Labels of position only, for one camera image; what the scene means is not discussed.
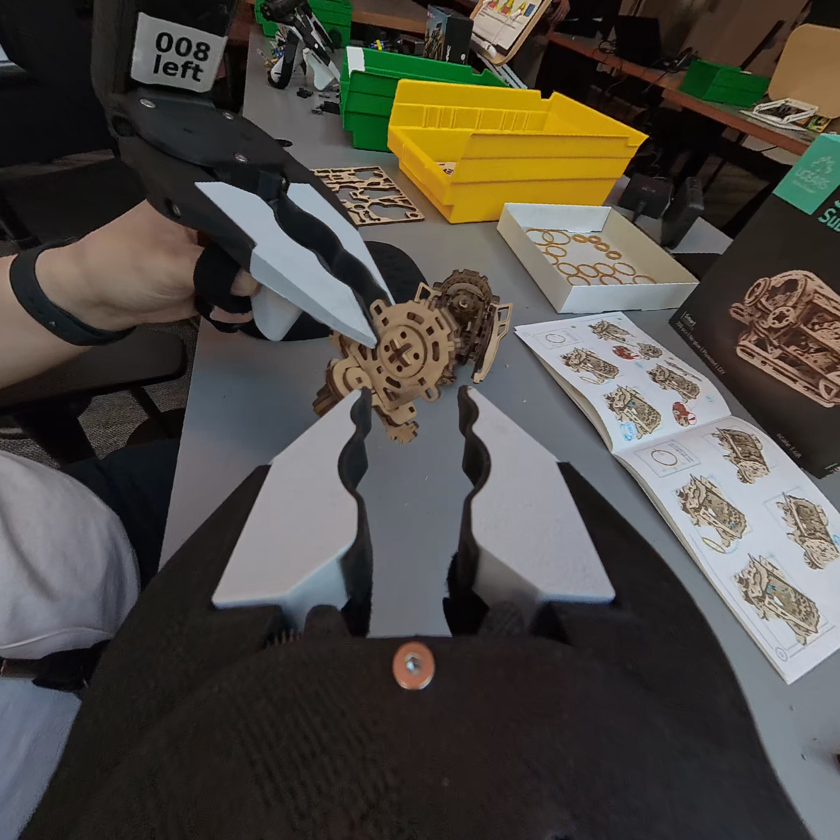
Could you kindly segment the small dark box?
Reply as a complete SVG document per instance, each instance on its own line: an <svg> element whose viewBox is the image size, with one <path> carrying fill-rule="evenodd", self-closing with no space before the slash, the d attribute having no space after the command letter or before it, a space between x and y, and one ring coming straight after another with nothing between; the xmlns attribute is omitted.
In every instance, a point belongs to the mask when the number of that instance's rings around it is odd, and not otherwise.
<svg viewBox="0 0 840 840"><path fill-rule="evenodd" d="M459 11L428 5L423 57L468 64L473 29L474 21Z"/></svg>

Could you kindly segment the instruction booklet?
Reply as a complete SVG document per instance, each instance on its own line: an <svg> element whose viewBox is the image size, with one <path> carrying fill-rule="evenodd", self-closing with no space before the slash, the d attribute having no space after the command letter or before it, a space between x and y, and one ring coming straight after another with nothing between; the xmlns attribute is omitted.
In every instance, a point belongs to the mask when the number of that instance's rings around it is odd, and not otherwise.
<svg viewBox="0 0 840 840"><path fill-rule="evenodd" d="M787 684L839 649L839 516L622 312L517 326Z"/></svg>

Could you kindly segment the person's left forearm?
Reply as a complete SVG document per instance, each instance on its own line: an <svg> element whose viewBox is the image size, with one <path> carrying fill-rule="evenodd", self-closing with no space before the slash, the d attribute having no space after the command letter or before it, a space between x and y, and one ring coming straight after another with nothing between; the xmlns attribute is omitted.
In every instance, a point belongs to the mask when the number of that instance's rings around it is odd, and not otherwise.
<svg viewBox="0 0 840 840"><path fill-rule="evenodd" d="M29 380L91 349L62 339L27 311L13 290L13 257L1 260L1 386ZM88 274L80 243L48 248L35 261L35 274L47 302L83 325L106 333L126 333L135 324L124 311L99 299L95 276Z"/></svg>

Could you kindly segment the wooden gear module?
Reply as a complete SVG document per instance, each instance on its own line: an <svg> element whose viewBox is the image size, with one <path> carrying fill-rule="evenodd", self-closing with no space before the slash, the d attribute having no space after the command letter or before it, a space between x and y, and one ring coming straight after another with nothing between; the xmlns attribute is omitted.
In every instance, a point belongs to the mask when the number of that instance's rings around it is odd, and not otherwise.
<svg viewBox="0 0 840 840"><path fill-rule="evenodd" d="M421 282L410 301L376 301L374 348L330 336L339 357L325 371L313 411L321 417L353 391L368 389L388 438L410 443L418 429L415 401L435 402L441 388L455 382L459 365L473 364L471 381L483 382L508 334L511 311L488 278L472 269L432 286Z"/></svg>

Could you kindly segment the black power adapter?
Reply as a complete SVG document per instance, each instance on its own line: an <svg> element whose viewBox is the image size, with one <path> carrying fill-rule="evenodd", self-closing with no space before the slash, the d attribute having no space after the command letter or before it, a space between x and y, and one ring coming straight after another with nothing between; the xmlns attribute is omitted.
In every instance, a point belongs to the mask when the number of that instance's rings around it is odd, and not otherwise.
<svg viewBox="0 0 840 840"><path fill-rule="evenodd" d="M617 206L632 212L633 223L640 216L660 219L673 192L674 185L669 178L637 172L629 178Z"/></svg>
<svg viewBox="0 0 840 840"><path fill-rule="evenodd" d="M661 218L660 246L673 250L680 245L704 210L701 179L690 176L681 183Z"/></svg>

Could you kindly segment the dark trousers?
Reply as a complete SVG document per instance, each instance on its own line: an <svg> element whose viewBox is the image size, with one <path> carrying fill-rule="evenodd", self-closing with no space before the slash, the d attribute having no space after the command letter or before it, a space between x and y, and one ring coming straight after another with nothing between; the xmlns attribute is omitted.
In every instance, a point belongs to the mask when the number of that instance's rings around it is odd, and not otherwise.
<svg viewBox="0 0 840 840"><path fill-rule="evenodd" d="M61 468L121 520L138 561L141 590L160 567L179 447L179 439L156 440Z"/></svg>

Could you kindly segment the wooden picture board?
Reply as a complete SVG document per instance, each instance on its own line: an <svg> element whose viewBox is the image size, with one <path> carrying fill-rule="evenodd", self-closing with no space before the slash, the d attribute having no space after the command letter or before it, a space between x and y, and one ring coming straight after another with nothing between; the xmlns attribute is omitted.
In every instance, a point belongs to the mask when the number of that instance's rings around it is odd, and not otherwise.
<svg viewBox="0 0 840 840"><path fill-rule="evenodd" d="M552 1L481 1L471 15L471 45L493 67L514 57Z"/></svg>

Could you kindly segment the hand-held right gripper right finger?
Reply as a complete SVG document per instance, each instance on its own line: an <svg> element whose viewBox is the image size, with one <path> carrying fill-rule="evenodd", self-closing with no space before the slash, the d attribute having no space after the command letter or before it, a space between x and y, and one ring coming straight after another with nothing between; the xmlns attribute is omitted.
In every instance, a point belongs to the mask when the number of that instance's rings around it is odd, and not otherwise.
<svg viewBox="0 0 840 840"><path fill-rule="evenodd" d="M472 490L458 537L456 593L522 611L613 602L558 459L472 386L458 390L458 426Z"/></svg>

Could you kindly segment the black model kit box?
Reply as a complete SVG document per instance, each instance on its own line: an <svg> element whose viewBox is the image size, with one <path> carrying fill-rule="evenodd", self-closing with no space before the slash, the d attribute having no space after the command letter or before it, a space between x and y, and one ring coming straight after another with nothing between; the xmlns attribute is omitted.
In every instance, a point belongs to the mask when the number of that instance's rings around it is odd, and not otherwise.
<svg viewBox="0 0 840 840"><path fill-rule="evenodd" d="M816 478L839 464L839 139L823 135L670 320Z"/></svg>

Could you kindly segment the black wrist rest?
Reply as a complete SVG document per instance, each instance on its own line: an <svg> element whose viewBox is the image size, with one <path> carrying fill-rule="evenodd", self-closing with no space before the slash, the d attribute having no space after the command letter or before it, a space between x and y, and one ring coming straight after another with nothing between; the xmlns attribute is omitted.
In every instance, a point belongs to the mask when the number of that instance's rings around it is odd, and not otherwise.
<svg viewBox="0 0 840 840"><path fill-rule="evenodd" d="M423 272L415 261L400 248L379 241L366 241L367 248L378 267L395 303L412 301L419 284L425 282ZM283 342L328 338L331 329L302 313L292 325Z"/></svg>

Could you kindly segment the white shirt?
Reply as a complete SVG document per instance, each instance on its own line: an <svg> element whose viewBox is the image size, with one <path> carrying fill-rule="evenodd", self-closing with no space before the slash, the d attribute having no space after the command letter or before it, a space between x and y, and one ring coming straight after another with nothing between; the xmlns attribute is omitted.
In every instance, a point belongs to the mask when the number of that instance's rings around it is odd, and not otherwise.
<svg viewBox="0 0 840 840"><path fill-rule="evenodd" d="M2 659L109 641L139 594L139 566L117 514L74 478L2 453ZM2 678L2 838L17 838L37 807L80 703L30 679Z"/></svg>

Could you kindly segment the person's left hand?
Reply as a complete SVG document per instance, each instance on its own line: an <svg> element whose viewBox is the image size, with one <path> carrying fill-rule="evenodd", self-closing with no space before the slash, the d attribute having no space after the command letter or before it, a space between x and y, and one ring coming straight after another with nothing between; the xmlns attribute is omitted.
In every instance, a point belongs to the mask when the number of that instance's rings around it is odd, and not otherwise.
<svg viewBox="0 0 840 840"><path fill-rule="evenodd" d="M60 250L48 295L87 325L111 332L198 313L198 233L144 201Z"/></svg>

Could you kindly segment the punched plywood sheet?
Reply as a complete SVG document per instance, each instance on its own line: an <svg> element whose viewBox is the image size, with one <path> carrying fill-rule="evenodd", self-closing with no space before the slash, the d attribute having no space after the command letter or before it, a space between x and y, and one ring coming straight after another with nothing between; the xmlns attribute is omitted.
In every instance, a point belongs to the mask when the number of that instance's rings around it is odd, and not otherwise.
<svg viewBox="0 0 840 840"><path fill-rule="evenodd" d="M424 214L380 166L312 170L358 227L422 222Z"/></svg>

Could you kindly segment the black wristband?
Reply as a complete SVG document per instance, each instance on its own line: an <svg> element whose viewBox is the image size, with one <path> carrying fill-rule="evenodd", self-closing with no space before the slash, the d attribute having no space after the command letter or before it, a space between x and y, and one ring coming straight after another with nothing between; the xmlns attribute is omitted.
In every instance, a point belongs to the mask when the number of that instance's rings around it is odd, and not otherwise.
<svg viewBox="0 0 840 840"><path fill-rule="evenodd" d="M9 283L14 297L41 327L62 342L75 347L100 347L128 338L135 328L122 331L95 328L57 306L40 286L36 272L40 255L49 249L57 249L75 242L75 238L64 238L17 253L9 267Z"/></svg>

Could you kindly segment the white black toy model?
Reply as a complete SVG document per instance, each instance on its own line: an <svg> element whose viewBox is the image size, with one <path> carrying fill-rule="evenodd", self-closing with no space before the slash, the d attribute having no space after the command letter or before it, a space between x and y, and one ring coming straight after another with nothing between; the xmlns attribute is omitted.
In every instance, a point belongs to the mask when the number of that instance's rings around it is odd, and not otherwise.
<svg viewBox="0 0 840 840"><path fill-rule="evenodd" d="M298 64L312 73L314 87L322 91L340 80L333 60L334 46L327 30L305 1L265 1L259 6L266 21L278 26L281 55L269 72L270 83L286 89Z"/></svg>

